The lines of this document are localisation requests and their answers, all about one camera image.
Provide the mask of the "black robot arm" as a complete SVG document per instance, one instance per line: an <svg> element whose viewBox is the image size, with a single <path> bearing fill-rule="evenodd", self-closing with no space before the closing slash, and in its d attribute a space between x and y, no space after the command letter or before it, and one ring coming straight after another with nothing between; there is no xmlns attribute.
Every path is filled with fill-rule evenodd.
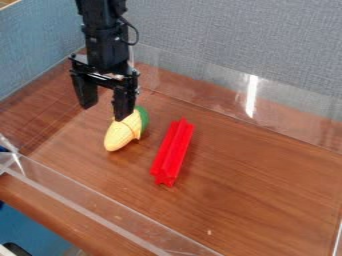
<svg viewBox="0 0 342 256"><path fill-rule="evenodd" d="M70 75L79 104L91 108L99 100L98 87L114 91L113 107L117 121L134 112L138 95L139 71L129 64L130 47L138 41L129 39L129 28L135 29L125 19L127 0L75 0L83 18L82 32L87 54L71 54Z"/></svg>

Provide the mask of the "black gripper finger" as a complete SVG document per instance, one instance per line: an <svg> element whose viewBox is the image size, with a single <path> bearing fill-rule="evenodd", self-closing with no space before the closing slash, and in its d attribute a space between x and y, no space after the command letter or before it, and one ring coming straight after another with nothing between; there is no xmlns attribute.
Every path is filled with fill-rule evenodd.
<svg viewBox="0 0 342 256"><path fill-rule="evenodd" d="M98 85L86 76L73 74L71 77L79 104L89 109L98 104Z"/></svg>
<svg viewBox="0 0 342 256"><path fill-rule="evenodd" d="M117 121L122 121L129 117L135 108L137 101L137 87L118 86L114 90L114 116Z"/></svg>

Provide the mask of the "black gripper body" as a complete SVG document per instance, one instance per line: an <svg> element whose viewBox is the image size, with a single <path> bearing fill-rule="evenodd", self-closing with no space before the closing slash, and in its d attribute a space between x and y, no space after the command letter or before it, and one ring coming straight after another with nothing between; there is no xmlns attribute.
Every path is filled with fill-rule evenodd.
<svg viewBox="0 0 342 256"><path fill-rule="evenodd" d="M115 90L118 86L135 86L137 95L139 93L139 71L127 63L123 64L122 73L99 71L89 64L87 56L85 54L71 54L69 57L71 61L70 75L79 74L91 79L98 87L105 87Z"/></svg>

